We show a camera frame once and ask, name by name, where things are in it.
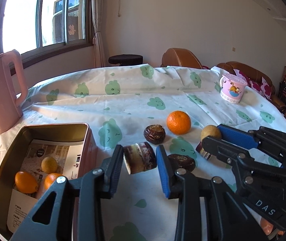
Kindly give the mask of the brown longan fruit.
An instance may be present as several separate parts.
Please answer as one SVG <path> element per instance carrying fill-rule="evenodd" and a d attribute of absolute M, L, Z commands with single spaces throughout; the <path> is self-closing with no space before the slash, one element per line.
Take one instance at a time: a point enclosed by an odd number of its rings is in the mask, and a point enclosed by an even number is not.
<path fill-rule="evenodd" d="M 55 173 L 58 169 L 57 161 L 53 157 L 46 157 L 41 162 L 41 169 L 46 174 Z"/>

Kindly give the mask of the yellow round fruit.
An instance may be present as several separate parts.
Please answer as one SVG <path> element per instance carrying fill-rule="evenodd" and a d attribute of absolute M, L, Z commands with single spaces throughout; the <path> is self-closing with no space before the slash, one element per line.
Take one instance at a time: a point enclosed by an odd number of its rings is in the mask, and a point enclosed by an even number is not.
<path fill-rule="evenodd" d="M 222 134 L 218 127 L 214 125 L 208 125 L 202 129 L 200 134 L 200 141 L 203 141 L 203 139 L 206 137 L 214 137 L 216 139 L 221 139 Z"/>

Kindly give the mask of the smooth orange kumquat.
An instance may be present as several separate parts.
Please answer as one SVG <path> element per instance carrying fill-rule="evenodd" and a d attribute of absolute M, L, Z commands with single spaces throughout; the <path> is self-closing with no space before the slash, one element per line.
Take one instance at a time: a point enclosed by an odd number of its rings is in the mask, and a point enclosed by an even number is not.
<path fill-rule="evenodd" d="M 38 191 L 38 183 L 34 177 L 25 171 L 19 171 L 15 175 L 15 185 L 19 192 L 32 194 Z"/>

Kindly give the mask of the sugarcane piece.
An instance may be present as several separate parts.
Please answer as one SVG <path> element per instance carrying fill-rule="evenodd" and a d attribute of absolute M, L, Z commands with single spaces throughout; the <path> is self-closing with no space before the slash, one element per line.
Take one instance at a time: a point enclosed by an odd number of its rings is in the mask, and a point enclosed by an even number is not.
<path fill-rule="evenodd" d="M 124 146 L 124 162 L 129 175 L 145 172 L 157 167 L 157 159 L 148 142 Z"/>
<path fill-rule="evenodd" d="M 202 142 L 200 142 L 197 147 L 196 147 L 196 151 L 206 160 L 209 160 L 211 158 L 211 154 L 209 152 L 207 152 L 206 150 L 204 150 L 203 146 L 202 146 Z"/>

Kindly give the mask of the printed paper sheet in tin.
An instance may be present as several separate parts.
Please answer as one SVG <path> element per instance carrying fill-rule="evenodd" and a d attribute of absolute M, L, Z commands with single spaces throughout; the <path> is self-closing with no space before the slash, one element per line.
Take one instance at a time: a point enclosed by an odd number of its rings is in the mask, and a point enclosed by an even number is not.
<path fill-rule="evenodd" d="M 29 211 L 59 176 L 69 180 L 79 176 L 83 141 L 73 143 L 32 140 L 15 175 L 7 217 L 14 233 Z"/>

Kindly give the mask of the floral pink cushion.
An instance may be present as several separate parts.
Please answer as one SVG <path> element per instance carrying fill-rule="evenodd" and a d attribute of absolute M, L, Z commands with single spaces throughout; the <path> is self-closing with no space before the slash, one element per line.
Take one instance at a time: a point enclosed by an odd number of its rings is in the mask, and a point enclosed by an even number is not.
<path fill-rule="evenodd" d="M 265 97 L 266 99 L 270 100 L 272 95 L 272 87 L 267 83 L 267 81 L 262 78 L 261 82 L 256 82 L 250 78 L 248 78 L 242 71 L 238 69 L 234 69 L 236 76 L 242 78 L 244 81 L 247 82 L 247 85 L 259 93 L 261 96 Z"/>

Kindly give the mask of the dark chestnut near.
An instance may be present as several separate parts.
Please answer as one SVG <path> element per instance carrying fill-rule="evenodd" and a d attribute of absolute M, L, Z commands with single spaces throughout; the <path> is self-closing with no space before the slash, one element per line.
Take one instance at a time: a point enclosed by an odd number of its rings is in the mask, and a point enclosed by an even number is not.
<path fill-rule="evenodd" d="M 174 170 L 183 168 L 187 171 L 192 172 L 196 168 L 196 161 L 189 156 L 181 154 L 171 154 L 167 157 Z"/>

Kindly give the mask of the dark chestnut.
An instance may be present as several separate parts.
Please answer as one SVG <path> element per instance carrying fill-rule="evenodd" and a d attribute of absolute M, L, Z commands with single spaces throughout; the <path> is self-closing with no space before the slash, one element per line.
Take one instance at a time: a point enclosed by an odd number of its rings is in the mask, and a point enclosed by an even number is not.
<path fill-rule="evenodd" d="M 183 168 L 187 171 L 192 172 L 196 168 L 196 161 L 189 156 L 181 154 L 171 154 L 167 157 L 174 170 Z"/>
<path fill-rule="evenodd" d="M 154 124 L 144 129 L 144 137 L 146 141 L 157 145 L 164 142 L 166 132 L 160 124 Z"/>

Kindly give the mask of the pink metal tin box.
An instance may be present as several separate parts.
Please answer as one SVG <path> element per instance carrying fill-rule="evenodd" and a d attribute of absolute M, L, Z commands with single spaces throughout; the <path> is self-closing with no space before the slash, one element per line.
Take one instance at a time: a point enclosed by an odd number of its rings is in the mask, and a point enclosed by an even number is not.
<path fill-rule="evenodd" d="M 12 141 L 0 164 L 0 236 L 9 240 L 33 205 L 44 194 L 47 173 L 41 163 L 52 157 L 57 173 L 69 180 L 77 179 L 96 164 L 97 146 L 86 123 L 25 126 Z M 37 181 L 38 191 L 19 192 L 15 175 L 30 173 Z"/>

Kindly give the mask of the pink cartoon mug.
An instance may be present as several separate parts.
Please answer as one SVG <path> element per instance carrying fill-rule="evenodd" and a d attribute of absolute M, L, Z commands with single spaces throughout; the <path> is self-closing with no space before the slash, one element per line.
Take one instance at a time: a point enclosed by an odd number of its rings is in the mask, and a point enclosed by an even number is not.
<path fill-rule="evenodd" d="M 247 82 L 230 73 L 223 74 L 219 80 L 221 97 L 232 104 L 238 104 L 242 99 Z"/>

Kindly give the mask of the mandarin orange on table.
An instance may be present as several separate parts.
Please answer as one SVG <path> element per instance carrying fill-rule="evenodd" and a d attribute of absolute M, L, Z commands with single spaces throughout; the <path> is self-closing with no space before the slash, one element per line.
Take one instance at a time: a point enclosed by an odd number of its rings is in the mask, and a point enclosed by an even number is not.
<path fill-rule="evenodd" d="M 167 128 L 175 135 L 183 135 L 191 129 L 191 119 L 183 111 L 176 110 L 170 113 L 166 119 Z"/>

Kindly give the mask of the dark chestnut far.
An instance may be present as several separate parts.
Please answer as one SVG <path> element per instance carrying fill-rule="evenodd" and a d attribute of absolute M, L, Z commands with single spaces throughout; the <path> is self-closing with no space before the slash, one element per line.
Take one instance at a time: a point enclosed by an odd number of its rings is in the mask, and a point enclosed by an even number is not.
<path fill-rule="evenodd" d="M 144 137 L 146 141 L 157 145 L 164 142 L 166 132 L 160 124 L 154 124 L 144 129 Z"/>

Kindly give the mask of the brown leather sofa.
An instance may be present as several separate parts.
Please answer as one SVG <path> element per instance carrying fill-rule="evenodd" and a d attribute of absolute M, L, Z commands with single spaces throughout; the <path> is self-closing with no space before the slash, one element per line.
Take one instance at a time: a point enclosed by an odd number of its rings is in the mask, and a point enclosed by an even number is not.
<path fill-rule="evenodd" d="M 219 63 L 217 65 L 218 67 L 228 71 L 231 74 L 236 75 L 236 73 L 234 72 L 234 69 L 238 69 L 240 71 L 242 71 L 248 78 L 256 81 L 256 82 L 261 82 L 261 79 L 264 78 L 267 83 L 272 87 L 272 95 L 271 95 L 271 99 L 269 100 L 273 105 L 275 105 L 277 107 L 277 109 L 283 113 L 286 109 L 285 104 L 277 97 L 276 95 L 276 89 L 272 83 L 272 80 L 265 75 L 263 72 L 249 66 L 243 63 L 239 63 L 237 61 L 229 61 L 226 63 Z"/>

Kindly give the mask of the white tablecloth green clouds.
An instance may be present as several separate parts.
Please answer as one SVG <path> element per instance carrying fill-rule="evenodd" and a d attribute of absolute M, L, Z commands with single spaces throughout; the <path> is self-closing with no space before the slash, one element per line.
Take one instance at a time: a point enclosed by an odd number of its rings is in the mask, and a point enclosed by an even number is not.
<path fill-rule="evenodd" d="M 29 90 L 18 124 L 0 134 L 0 165 L 23 126 L 87 123 L 100 163 L 117 144 L 144 141 L 147 126 L 165 126 L 167 116 L 181 110 L 191 118 L 191 130 L 182 136 L 167 132 L 166 152 L 193 157 L 196 176 L 219 176 L 235 189 L 230 166 L 216 159 L 205 160 L 195 151 L 202 129 L 224 124 L 242 131 L 264 126 L 286 133 L 286 119 L 250 88 L 239 104 L 223 100 L 219 94 L 222 74 L 223 70 L 217 67 L 196 70 L 141 65 L 95 68 L 42 81 Z M 134 175 L 122 170 L 116 194 L 102 201 L 105 238 L 174 240 L 177 209 L 177 200 L 165 198 L 157 170 Z"/>

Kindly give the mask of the black round stool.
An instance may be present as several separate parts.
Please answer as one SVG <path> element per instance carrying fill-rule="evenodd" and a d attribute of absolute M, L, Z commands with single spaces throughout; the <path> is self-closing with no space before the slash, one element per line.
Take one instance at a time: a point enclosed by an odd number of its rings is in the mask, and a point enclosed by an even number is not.
<path fill-rule="evenodd" d="M 108 62 L 120 66 L 133 66 L 143 64 L 143 59 L 143 56 L 138 54 L 119 54 L 109 57 Z"/>

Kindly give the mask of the beige curtain right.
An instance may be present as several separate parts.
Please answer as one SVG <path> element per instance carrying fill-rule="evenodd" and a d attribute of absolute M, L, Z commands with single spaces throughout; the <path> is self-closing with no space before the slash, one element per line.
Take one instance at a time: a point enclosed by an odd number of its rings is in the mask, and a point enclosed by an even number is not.
<path fill-rule="evenodd" d="M 91 0 L 92 24 L 94 35 L 93 43 L 93 64 L 95 68 L 105 66 L 105 53 L 102 38 L 103 0 Z"/>

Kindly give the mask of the window with dark frame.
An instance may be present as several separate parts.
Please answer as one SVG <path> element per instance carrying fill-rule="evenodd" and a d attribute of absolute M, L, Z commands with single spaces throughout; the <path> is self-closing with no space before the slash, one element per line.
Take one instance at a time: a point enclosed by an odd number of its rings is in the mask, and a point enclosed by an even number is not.
<path fill-rule="evenodd" d="M 92 46 L 91 0 L 0 0 L 0 53 L 25 67 Z"/>

